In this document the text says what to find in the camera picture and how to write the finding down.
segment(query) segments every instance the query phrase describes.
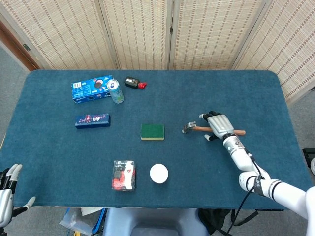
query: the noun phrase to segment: dark blue box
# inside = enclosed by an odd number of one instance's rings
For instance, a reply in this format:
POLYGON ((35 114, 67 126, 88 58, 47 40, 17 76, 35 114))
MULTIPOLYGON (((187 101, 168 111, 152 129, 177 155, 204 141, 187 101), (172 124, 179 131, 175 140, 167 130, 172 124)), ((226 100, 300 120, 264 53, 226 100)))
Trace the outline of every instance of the dark blue box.
POLYGON ((74 126, 77 129, 107 127, 110 126, 110 116, 108 113, 100 115, 76 116, 74 126))
POLYGON ((112 75, 106 75, 72 83, 71 87, 73 101, 76 103, 82 103, 109 97, 110 94, 106 84, 112 78, 112 75))

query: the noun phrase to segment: soda can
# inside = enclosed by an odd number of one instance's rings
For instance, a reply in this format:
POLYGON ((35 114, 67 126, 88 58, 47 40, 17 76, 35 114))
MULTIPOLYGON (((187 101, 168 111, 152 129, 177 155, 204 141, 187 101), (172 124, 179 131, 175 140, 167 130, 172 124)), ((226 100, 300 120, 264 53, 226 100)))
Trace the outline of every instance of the soda can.
POLYGON ((107 88, 115 103, 119 104, 124 101, 124 95, 117 80, 109 80, 107 82, 107 88))

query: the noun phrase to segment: robotic hand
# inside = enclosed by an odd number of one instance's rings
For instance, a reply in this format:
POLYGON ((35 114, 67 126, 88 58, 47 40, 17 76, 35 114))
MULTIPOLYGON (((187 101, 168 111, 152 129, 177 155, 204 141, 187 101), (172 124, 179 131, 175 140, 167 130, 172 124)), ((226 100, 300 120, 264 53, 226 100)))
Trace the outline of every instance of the robotic hand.
POLYGON ((213 130, 212 136, 204 136, 206 140, 223 140, 223 145, 234 163, 243 171, 239 175, 241 188, 268 197, 307 219, 306 235, 315 236, 315 187, 305 192, 278 179, 271 179, 234 134, 234 128, 225 115, 210 111, 199 117, 205 119, 213 130))
POLYGON ((32 197, 26 205, 13 209, 13 198, 15 193, 18 175, 22 165, 15 164, 10 169, 0 172, 0 236, 6 236, 4 227, 15 217, 32 207, 36 197, 32 197))

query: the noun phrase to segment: sponge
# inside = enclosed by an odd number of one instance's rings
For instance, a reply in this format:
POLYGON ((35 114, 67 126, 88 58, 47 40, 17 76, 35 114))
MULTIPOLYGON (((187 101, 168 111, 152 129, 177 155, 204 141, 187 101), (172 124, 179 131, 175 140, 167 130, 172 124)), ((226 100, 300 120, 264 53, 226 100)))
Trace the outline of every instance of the sponge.
POLYGON ((141 140, 164 140, 163 124, 142 124, 141 140))

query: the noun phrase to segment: gray carpet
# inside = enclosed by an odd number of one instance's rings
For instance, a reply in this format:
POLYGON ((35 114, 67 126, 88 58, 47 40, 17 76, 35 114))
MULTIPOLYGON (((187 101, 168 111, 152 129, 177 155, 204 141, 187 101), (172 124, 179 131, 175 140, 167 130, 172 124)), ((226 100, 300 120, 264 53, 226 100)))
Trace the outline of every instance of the gray carpet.
MULTIPOLYGON (((0 141, 8 127, 15 104, 23 87, 25 72, 2 48, 0 48, 0 141)), ((301 148, 315 148, 315 92, 311 92, 290 107, 290 113, 301 148)), ((59 225, 65 213, 64 208, 33 207, 8 225, 5 230, 9 236, 65 236, 67 229, 59 225)), ((239 219, 251 211, 243 210, 239 219)), ((228 229, 229 218, 224 228, 228 229)), ((291 211, 260 212, 251 222, 234 227, 234 236, 304 236, 307 221, 291 211)))

